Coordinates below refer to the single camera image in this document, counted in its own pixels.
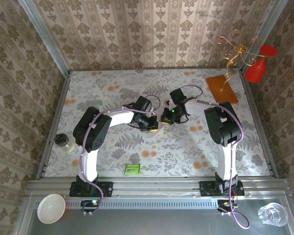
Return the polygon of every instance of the clear glass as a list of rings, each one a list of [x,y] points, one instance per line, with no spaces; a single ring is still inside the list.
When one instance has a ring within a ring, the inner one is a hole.
[[[278,227],[286,225],[289,219],[285,208],[278,203],[269,203],[261,207],[258,211],[258,217],[264,224]]]

